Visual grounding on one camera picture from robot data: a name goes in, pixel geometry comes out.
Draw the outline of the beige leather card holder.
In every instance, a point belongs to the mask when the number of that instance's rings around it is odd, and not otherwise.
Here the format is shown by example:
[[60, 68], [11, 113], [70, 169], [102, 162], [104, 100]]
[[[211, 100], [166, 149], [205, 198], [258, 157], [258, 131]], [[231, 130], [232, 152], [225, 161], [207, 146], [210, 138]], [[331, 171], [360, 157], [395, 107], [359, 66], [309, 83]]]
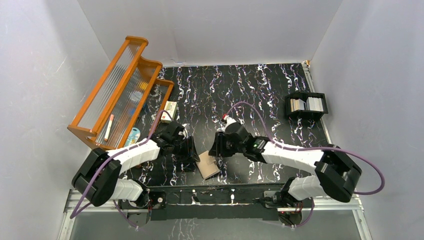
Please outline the beige leather card holder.
[[204, 180], [207, 180], [220, 172], [216, 158], [209, 155], [208, 151], [204, 151], [199, 154], [195, 163]]

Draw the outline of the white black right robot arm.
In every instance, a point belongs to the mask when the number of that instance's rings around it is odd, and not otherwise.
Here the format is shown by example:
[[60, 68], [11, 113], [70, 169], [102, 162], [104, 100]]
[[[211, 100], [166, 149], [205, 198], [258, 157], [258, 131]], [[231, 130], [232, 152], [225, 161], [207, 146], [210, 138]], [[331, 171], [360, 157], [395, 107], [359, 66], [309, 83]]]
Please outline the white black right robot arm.
[[348, 203], [362, 174], [360, 167], [336, 146], [309, 150], [274, 143], [266, 136], [253, 136], [240, 123], [230, 123], [215, 134], [209, 156], [229, 158], [242, 154], [252, 162], [278, 164], [308, 172], [289, 178], [278, 193], [265, 193], [267, 207], [295, 207], [313, 197], [328, 196]]

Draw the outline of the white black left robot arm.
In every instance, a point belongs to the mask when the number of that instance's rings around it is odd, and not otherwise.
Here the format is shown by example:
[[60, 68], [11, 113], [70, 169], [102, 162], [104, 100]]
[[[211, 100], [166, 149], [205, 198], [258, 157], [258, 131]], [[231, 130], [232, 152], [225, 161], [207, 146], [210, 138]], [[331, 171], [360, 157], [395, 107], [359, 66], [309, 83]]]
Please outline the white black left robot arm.
[[95, 207], [107, 201], [122, 200], [144, 208], [150, 201], [150, 189], [138, 180], [120, 176], [136, 166], [168, 155], [183, 160], [198, 159], [194, 138], [176, 121], [129, 146], [108, 151], [100, 147], [93, 149], [71, 184]]

